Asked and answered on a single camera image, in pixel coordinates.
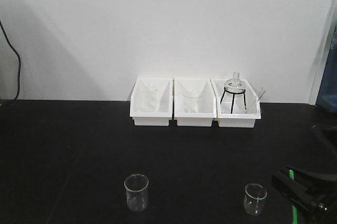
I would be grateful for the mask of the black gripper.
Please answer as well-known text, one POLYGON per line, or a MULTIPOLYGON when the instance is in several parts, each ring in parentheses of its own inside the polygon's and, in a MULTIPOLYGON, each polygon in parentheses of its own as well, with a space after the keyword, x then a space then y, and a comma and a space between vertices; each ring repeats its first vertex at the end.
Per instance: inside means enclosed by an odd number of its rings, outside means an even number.
POLYGON ((305 223, 336 223, 336 174, 286 166, 283 173, 272 174, 272 186, 297 207, 305 223), (321 190, 308 193, 309 188, 321 190))

